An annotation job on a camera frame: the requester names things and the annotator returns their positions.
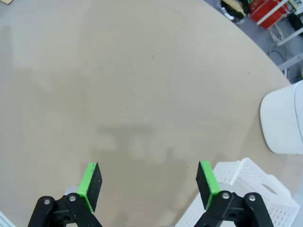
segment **gray floor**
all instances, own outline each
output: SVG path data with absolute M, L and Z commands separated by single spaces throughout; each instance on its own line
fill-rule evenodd
M 218 7 L 218 0 L 205 0 L 208 4 L 213 6 L 216 10 L 221 12 L 220 8 Z M 282 19 L 277 24 L 283 34 L 284 37 L 289 36 L 295 30 L 288 22 L 288 19 Z M 267 30 L 258 26 L 256 22 L 252 21 L 249 17 L 245 18 L 245 22 L 243 24 L 237 25 L 245 34 L 251 38 L 266 54 L 269 52 L 269 48 L 273 43 L 273 40 Z M 294 55 L 303 52 L 303 39 L 300 36 L 295 37 L 291 41 L 287 42 L 284 46 L 280 47 L 272 47 L 274 52 L 270 54 L 271 60 L 276 64 L 279 65 L 283 63 L 285 60 L 290 59 Z M 299 80 L 302 80 L 302 68 L 303 62 L 295 64 L 288 71 L 288 79 L 291 83 L 295 83 Z

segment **round table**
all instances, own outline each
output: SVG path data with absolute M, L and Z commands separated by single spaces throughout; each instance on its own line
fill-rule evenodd
M 174 225 L 199 160 L 251 158 L 292 192 L 302 156 L 263 139 L 259 106 L 289 85 L 203 1 L 17 1 L 0 16 L 0 210 L 26 226 L 98 162 L 106 227 Z

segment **tabletop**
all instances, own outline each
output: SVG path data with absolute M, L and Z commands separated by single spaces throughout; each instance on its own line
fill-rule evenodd
M 199 160 L 251 158 L 295 192 L 301 156 L 263 139 L 259 106 L 289 85 L 199 0 L 13 1 L 0 6 L 0 210 L 25 226 L 99 162 L 103 226 L 174 225 Z

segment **screw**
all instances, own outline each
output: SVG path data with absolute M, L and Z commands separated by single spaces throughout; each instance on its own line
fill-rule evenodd
M 224 193 L 222 194 L 222 197 L 223 197 L 223 199 L 228 199 L 228 198 L 229 198 L 229 194 L 226 193 L 226 192 L 224 192 Z
M 45 204 L 45 205 L 47 205 L 47 204 L 49 204 L 49 203 L 50 203 L 49 199 L 44 200 L 44 204 Z
M 70 197 L 70 201 L 75 201 L 75 200 L 76 200 L 76 197 L 72 195 L 72 196 Z
M 248 197 L 248 199 L 249 199 L 250 201 L 255 201 L 255 200 L 256 200 L 256 197 L 255 197 L 254 195 L 250 195 L 250 196 Z

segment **white plastic basket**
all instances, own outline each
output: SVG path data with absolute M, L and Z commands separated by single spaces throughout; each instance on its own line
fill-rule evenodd
M 249 158 L 236 162 L 218 162 L 214 174 L 219 183 L 232 186 L 239 196 L 259 193 L 275 227 L 290 227 L 299 211 L 289 190 L 273 175 L 268 175 Z

